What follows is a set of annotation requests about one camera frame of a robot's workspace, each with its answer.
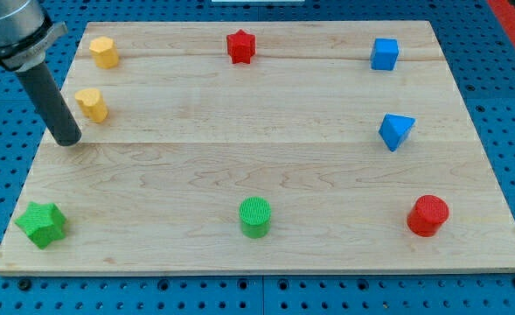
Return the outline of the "grey flange mount plate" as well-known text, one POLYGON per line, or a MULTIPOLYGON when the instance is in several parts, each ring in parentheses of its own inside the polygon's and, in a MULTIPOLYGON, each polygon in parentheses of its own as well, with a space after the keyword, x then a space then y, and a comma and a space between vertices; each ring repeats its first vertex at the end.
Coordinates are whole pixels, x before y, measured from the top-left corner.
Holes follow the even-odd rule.
POLYGON ((67 34, 63 22, 46 17, 34 32, 10 44, 0 45, 0 67, 8 71, 26 71, 45 60, 45 51, 67 34))

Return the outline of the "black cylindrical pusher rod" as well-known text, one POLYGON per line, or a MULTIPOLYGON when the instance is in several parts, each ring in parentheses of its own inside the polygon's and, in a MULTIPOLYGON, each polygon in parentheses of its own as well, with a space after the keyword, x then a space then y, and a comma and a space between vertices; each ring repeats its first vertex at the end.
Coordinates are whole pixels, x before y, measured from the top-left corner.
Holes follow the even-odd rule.
POLYGON ((36 111, 60 146, 71 146, 81 139, 79 125, 59 91, 47 64, 42 61, 16 76, 36 111))

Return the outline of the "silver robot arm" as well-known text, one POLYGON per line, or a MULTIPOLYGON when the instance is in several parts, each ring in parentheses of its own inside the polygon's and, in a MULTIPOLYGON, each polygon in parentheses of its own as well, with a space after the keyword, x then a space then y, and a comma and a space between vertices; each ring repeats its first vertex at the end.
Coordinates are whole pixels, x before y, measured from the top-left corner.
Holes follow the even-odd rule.
POLYGON ((67 34, 38 0, 0 0, 0 67, 13 72, 53 139, 71 146, 81 139, 80 127, 45 63, 46 51, 67 34))

